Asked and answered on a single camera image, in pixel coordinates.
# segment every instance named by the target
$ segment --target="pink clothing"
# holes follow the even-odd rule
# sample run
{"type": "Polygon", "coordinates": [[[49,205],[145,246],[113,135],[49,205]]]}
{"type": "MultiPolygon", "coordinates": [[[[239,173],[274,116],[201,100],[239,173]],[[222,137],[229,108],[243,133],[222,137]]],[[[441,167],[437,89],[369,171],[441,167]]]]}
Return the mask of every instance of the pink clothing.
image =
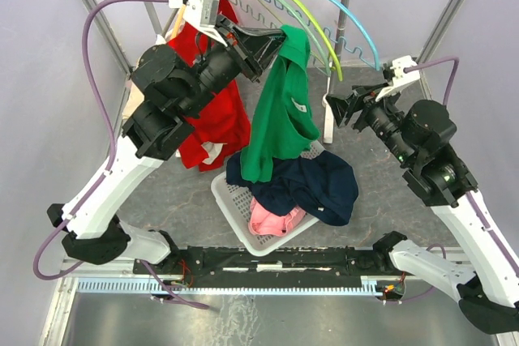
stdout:
{"type": "Polygon", "coordinates": [[[252,217],[249,231],[253,235],[275,235],[284,237],[299,224],[306,212],[300,207],[294,208],[288,215],[278,216],[268,212],[255,198],[251,202],[252,217]]]}

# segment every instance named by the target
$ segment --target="gray floor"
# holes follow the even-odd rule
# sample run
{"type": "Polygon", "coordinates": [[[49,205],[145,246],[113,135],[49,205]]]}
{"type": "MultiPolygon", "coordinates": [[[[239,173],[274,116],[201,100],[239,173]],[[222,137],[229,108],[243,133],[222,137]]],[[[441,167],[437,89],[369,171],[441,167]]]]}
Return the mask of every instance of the gray floor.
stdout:
{"type": "MultiPolygon", "coordinates": [[[[408,294],[425,289],[408,282],[408,294]]],[[[69,346],[497,346],[440,292],[402,305],[374,297],[195,296],[208,311],[145,295],[76,295],[69,346]]]]}
{"type": "MultiPolygon", "coordinates": [[[[321,105],[326,78],[309,70],[310,101],[315,123],[324,123],[321,105]]],[[[381,83],[371,68],[345,69],[345,80],[337,92],[351,85],[381,83]]],[[[250,117],[260,97],[260,84],[238,79],[242,99],[250,117]]],[[[418,85],[409,87],[399,100],[407,110],[422,98],[418,85]]],[[[384,145],[369,130],[361,134],[351,128],[336,129],[334,142],[326,148],[348,161],[355,171],[360,196],[350,224],[334,228],[318,223],[288,242],[287,246],[370,246],[392,230],[406,234],[421,246],[442,243],[457,246],[451,233],[406,187],[403,171],[384,145]]],[[[186,170],[173,158],[150,175],[123,204],[120,217],[146,229],[164,229],[181,246],[242,246],[214,200],[210,183],[223,169],[200,173],[186,170]]]]}

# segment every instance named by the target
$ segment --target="clothing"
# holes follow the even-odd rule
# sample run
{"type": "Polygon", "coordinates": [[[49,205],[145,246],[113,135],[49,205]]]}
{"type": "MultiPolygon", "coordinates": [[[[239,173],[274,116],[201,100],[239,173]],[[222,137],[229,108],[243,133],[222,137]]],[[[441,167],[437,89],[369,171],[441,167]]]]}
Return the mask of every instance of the clothing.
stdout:
{"type": "Polygon", "coordinates": [[[286,34],[285,42],[259,98],[251,143],[242,150],[242,176],[249,182],[268,182],[272,158],[297,158],[320,136],[308,102],[307,34],[291,26],[281,29],[286,34]]]}
{"type": "MultiPolygon", "coordinates": [[[[220,0],[218,10],[233,22],[238,22],[228,0],[220,0]]],[[[189,65],[199,56],[199,49],[196,46],[197,33],[195,28],[186,23],[182,31],[168,43],[189,65]]],[[[199,47],[205,52],[207,45],[208,38],[202,34],[199,47]]],[[[187,117],[186,120],[195,128],[179,148],[182,162],[188,169],[196,165],[201,172],[220,168],[227,156],[241,150],[249,143],[251,123],[243,108],[235,81],[214,97],[211,103],[200,112],[198,119],[187,117]],[[207,159],[206,161],[209,162],[214,156],[211,157],[206,151],[203,146],[205,143],[223,144],[221,152],[209,164],[205,164],[204,161],[207,159]]]]}
{"type": "Polygon", "coordinates": [[[251,202],[251,213],[249,231],[252,235],[275,235],[276,237],[284,237],[307,214],[300,207],[296,207],[288,215],[278,216],[265,210],[254,198],[251,202]]]}
{"type": "Polygon", "coordinates": [[[309,160],[274,159],[270,182],[249,182],[241,175],[240,153],[227,161],[227,183],[249,188],[268,211],[286,215],[294,207],[332,226],[350,221],[358,187],[354,171],[342,158],[323,151],[309,160]]]}

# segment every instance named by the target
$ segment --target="cable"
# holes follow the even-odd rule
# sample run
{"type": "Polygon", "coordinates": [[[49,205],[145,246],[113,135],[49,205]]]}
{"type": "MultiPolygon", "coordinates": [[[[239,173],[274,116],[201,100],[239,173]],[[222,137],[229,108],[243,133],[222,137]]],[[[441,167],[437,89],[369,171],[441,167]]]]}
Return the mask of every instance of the cable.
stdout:
{"type": "Polygon", "coordinates": [[[201,32],[196,33],[195,44],[196,44],[196,48],[198,49],[198,53],[200,54],[200,61],[203,61],[205,56],[204,56],[204,51],[202,50],[202,48],[200,48],[200,37],[201,36],[202,36],[201,32]]]}
{"type": "Polygon", "coordinates": [[[476,215],[478,216],[479,220],[481,220],[483,227],[487,229],[487,233],[490,234],[492,240],[497,245],[497,247],[500,248],[501,253],[507,259],[513,271],[516,272],[516,277],[519,277],[519,265],[517,265],[516,261],[513,259],[513,256],[510,254],[510,252],[508,251],[504,243],[501,241],[497,233],[491,229],[491,225],[490,223],[488,223],[488,219],[485,217],[483,211],[481,211],[481,208],[479,208],[479,205],[476,203],[476,199],[474,199],[474,196],[472,196],[470,192],[467,192],[466,196],[469,200],[470,206],[472,206],[472,209],[476,212],[476,215]]]}
{"type": "MultiPolygon", "coordinates": [[[[450,97],[451,90],[453,88],[454,77],[456,77],[457,68],[460,64],[459,57],[448,56],[448,57],[440,58],[435,61],[424,62],[423,64],[418,64],[417,66],[410,66],[408,68],[405,68],[404,72],[409,73],[409,72],[412,72],[413,70],[421,70],[421,69],[428,68],[430,66],[438,65],[438,64],[441,64],[443,62],[448,62],[448,61],[454,61],[454,64],[453,64],[453,70],[451,71],[451,75],[448,78],[447,87],[445,88],[443,104],[444,104],[444,106],[447,106],[448,98],[450,97]]],[[[485,217],[483,211],[481,210],[481,208],[479,208],[479,205],[476,202],[476,200],[474,199],[474,196],[470,192],[467,192],[466,197],[469,200],[470,206],[472,207],[472,209],[478,216],[479,220],[483,224],[483,227],[485,229],[487,229],[487,232],[490,234],[492,241],[494,241],[494,243],[497,245],[497,247],[500,248],[501,254],[506,258],[506,260],[508,261],[508,264],[510,265],[510,267],[512,267],[513,271],[515,271],[516,277],[519,277],[519,264],[517,264],[517,262],[515,261],[513,256],[508,251],[506,245],[501,241],[500,237],[497,235],[497,233],[491,229],[490,223],[488,223],[488,220],[485,217]]]]}
{"type": "Polygon", "coordinates": [[[153,270],[153,268],[147,261],[141,260],[140,262],[149,271],[149,274],[153,276],[153,278],[157,281],[157,283],[159,283],[159,285],[173,298],[173,300],[161,300],[161,299],[157,299],[156,297],[153,297],[152,299],[154,301],[159,301],[161,303],[164,302],[164,303],[168,303],[168,304],[184,304],[184,305],[188,305],[193,308],[197,308],[199,310],[208,310],[209,309],[209,306],[207,304],[197,303],[196,301],[188,301],[188,300],[180,297],[177,293],[175,293],[171,290],[171,287],[164,284],[164,281],[161,280],[161,278],[157,275],[157,273],[153,270]]]}
{"type": "MultiPolygon", "coordinates": [[[[439,247],[441,249],[441,254],[443,255],[444,259],[447,259],[447,250],[445,250],[445,247],[443,245],[441,245],[440,243],[433,243],[432,245],[430,245],[429,247],[426,248],[427,251],[431,251],[432,249],[434,249],[435,247],[439,247]]],[[[427,291],[425,291],[424,293],[420,293],[419,295],[417,296],[413,296],[413,297],[410,297],[409,299],[405,299],[405,300],[399,300],[399,301],[385,301],[385,304],[401,304],[401,302],[410,302],[410,301],[416,301],[418,299],[421,299],[422,297],[426,297],[426,296],[429,296],[431,295],[434,291],[436,290],[435,287],[430,287],[427,291]]]]}
{"type": "MultiPolygon", "coordinates": [[[[109,115],[106,111],[106,107],[103,103],[103,100],[101,98],[101,94],[99,93],[99,89],[97,88],[96,80],[94,79],[92,68],[90,66],[90,58],[88,57],[88,33],[90,31],[90,27],[92,26],[92,22],[96,18],[97,13],[101,11],[103,8],[110,4],[114,3],[120,3],[120,2],[161,2],[161,3],[167,3],[169,0],[104,0],[100,2],[97,6],[95,6],[89,13],[88,16],[84,22],[83,27],[83,35],[81,37],[81,51],[83,54],[83,62],[84,62],[84,68],[87,73],[88,82],[90,83],[90,87],[92,88],[92,93],[94,95],[94,98],[96,99],[97,106],[99,110],[101,111],[101,116],[103,117],[103,122],[105,123],[106,129],[108,131],[109,136],[109,157],[108,161],[105,166],[105,171],[109,172],[112,169],[112,166],[114,166],[115,162],[115,153],[117,151],[117,144],[115,143],[115,133],[114,129],[112,127],[112,123],[110,122],[109,115]]],[[[92,184],[90,188],[86,191],[86,193],[83,195],[83,197],[78,201],[76,205],[71,209],[70,215],[74,216],[75,213],[83,206],[83,204],[92,196],[92,194],[96,191],[96,189],[101,185],[101,183],[105,180],[106,175],[102,174],[100,175],[97,180],[92,184]]],[[[74,271],[81,263],[82,261],[78,261],[74,265],[72,265],[70,268],[66,269],[65,271],[60,271],[56,275],[44,275],[40,271],[40,259],[43,255],[45,249],[49,245],[49,243],[70,223],[70,219],[65,219],[60,225],[44,240],[44,242],[41,244],[40,248],[36,252],[34,256],[34,260],[32,262],[32,271],[34,271],[34,274],[36,277],[42,280],[56,280],[60,277],[68,275],[70,272],[74,271]]]]}
{"type": "Polygon", "coordinates": [[[417,66],[410,66],[410,67],[404,69],[404,73],[409,73],[409,72],[412,72],[413,70],[421,70],[421,69],[429,68],[431,66],[435,66],[435,65],[441,64],[443,62],[449,62],[449,61],[454,61],[454,64],[453,64],[453,69],[451,70],[451,75],[448,77],[447,87],[445,88],[443,104],[447,105],[448,97],[451,94],[451,89],[453,89],[453,83],[454,83],[454,78],[456,77],[457,68],[460,65],[459,57],[448,56],[448,57],[440,58],[435,61],[424,62],[423,64],[418,64],[417,66]]]}

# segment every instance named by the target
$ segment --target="red shirt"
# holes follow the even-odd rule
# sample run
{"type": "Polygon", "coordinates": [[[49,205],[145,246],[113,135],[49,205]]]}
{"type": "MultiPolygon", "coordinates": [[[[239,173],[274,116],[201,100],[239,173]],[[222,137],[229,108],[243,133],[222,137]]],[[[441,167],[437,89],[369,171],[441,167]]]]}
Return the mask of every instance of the red shirt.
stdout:
{"type": "MultiPolygon", "coordinates": [[[[219,12],[237,23],[238,18],[228,0],[220,0],[219,12]]],[[[187,64],[192,65],[199,49],[195,38],[198,30],[186,23],[182,31],[171,40],[168,45],[175,49],[178,55],[187,64]]],[[[203,53],[208,45],[208,38],[204,34],[199,39],[199,47],[203,53]]],[[[238,85],[232,81],[224,88],[201,112],[200,118],[186,117],[195,131],[178,149],[182,162],[186,168],[199,166],[200,172],[220,168],[227,156],[242,150],[249,144],[251,137],[251,123],[243,108],[238,85]],[[202,143],[224,143],[220,155],[212,164],[203,164],[208,153],[202,148],[202,143]]]]}

